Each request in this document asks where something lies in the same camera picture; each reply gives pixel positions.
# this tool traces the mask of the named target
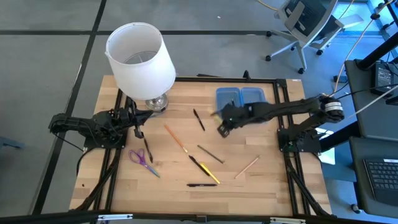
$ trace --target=lamp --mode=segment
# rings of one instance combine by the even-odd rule
[[[156,112],[167,107],[165,93],[174,83],[175,69],[158,29],[143,22],[121,26],[109,36],[105,54],[127,96],[145,100]]]

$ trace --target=desk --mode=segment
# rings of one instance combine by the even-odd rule
[[[365,90],[371,86],[371,71],[360,70],[353,60],[345,62],[346,74],[351,91]],[[359,110],[366,106],[378,96],[370,91],[363,91],[352,95],[354,108]],[[366,137],[374,139],[385,139],[398,141],[398,106],[387,105],[386,101],[380,99],[366,110],[357,114],[358,121],[335,132],[330,137],[321,140],[323,149],[329,149],[341,144],[351,136]]]
[[[291,101],[304,97],[300,80],[286,80]],[[128,150],[145,148],[144,141],[128,133],[126,147],[121,152],[119,169],[112,199],[112,212],[208,215],[279,215],[291,216],[292,207],[284,165],[279,151],[276,130],[278,119],[252,124],[231,131],[223,139],[217,132],[218,123],[209,115],[215,109],[215,92],[219,87],[261,87],[266,100],[275,103],[274,89],[266,83],[175,82],[169,91],[169,107],[164,114],[149,119],[141,128],[152,155],[157,178],[144,167],[129,160]],[[113,108],[118,88],[111,75],[105,75],[95,113]],[[137,107],[145,109],[143,101]],[[206,127],[201,129],[192,108]],[[300,123],[307,114],[294,116]],[[204,162],[221,181],[217,187],[187,187],[187,183],[213,183],[195,166],[164,128],[167,124],[183,142],[189,154]],[[200,144],[220,159],[220,164],[197,148]],[[236,180],[234,176],[257,155],[262,157]],[[316,157],[301,153],[305,182],[324,210],[331,212],[322,169]],[[81,162],[70,208],[79,206],[93,190],[100,176],[104,149],[94,149]],[[104,208],[107,186],[99,208]],[[298,210],[303,212],[299,188],[296,187]]]
[[[369,158],[397,158],[398,142],[366,138],[350,138],[349,144],[357,176],[354,183],[359,209],[372,215],[398,218],[397,207],[378,202],[374,199],[368,175],[363,163]]]

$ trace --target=chair wheel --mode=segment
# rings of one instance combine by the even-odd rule
[[[360,209],[358,208],[358,205],[357,205],[357,204],[352,204],[350,207],[351,207],[352,211],[354,211],[355,213],[357,213],[357,214],[360,214],[360,213],[361,213],[361,211],[360,211]]]

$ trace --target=wooden table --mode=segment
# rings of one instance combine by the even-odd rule
[[[279,151],[277,118],[267,123],[251,124],[231,131],[223,139],[218,123],[209,115],[215,109],[215,93],[219,87],[260,87],[266,100],[275,103],[273,87],[264,83],[175,82],[169,91],[169,107],[164,114],[149,119],[141,130],[145,133],[154,157],[153,167],[161,178],[129,160],[128,150],[145,148],[144,141],[129,131],[126,148],[122,150],[115,185],[112,212],[167,213],[207,215],[278,215],[291,216],[292,208],[286,169]],[[304,98],[300,80],[287,80],[290,101]],[[118,88],[111,75],[105,75],[95,113],[114,107]],[[145,109],[143,101],[136,101]],[[192,109],[195,108],[206,127],[201,129]],[[300,123],[307,114],[295,115]],[[164,128],[167,124],[183,142],[189,154],[204,162],[221,181],[217,187],[187,187],[187,183],[213,183],[180,148]],[[219,163],[197,148],[197,144],[226,162]],[[262,157],[237,179],[234,176],[257,155]],[[301,153],[305,183],[318,203],[331,212],[322,169],[312,154]],[[81,162],[70,208],[76,208],[98,182],[104,149],[95,149]],[[101,206],[107,186],[104,188]],[[298,209],[303,213],[299,188],[296,186]]]

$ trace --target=gray floor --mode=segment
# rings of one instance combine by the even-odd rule
[[[278,6],[281,1],[266,1]],[[99,0],[0,1],[0,30],[91,30],[99,8]],[[368,11],[364,5],[355,12]],[[344,10],[338,6],[336,14]],[[161,30],[269,30],[283,29],[273,12],[256,1],[219,0],[113,0],[108,1],[100,30],[113,30],[128,22],[149,22]],[[111,74],[104,55],[108,36],[97,36],[90,55],[74,116],[93,114],[102,76]],[[284,52],[265,62],[264,56],[286,43],[278,37],[166,35],[170,56],[180,76],[198,73],[223,77],[241,77],[249,70],[254,78],[301,78],[307,97],[333,91],[336,75],[346,54],[358,37],[339,36],[319,57],[314,49],[306,49],[308,69],[304,75],[296,52]],[[4,147],[0,151],[0,216],[29,213],[37,184],[54,136],[47,126],[53,114],[62,112],[80,67],[88,36],[0,35],[0,136],[24,142],[23,149]],[[350,58],[363,58],[384,40],[366,36]],[[343,101],[345,113],[354,112],[349,97]],[[328,125],[336,131],[354,120]],[[83,144],[77,134],[67,139]],[[75,184],[75,166],[81,152],[64,145],[44,212],[68,209]],[[370,215],[356,215],[347,206],[355,203],[352,183],[326,180],[333,213],[339,217],[394,222]]]

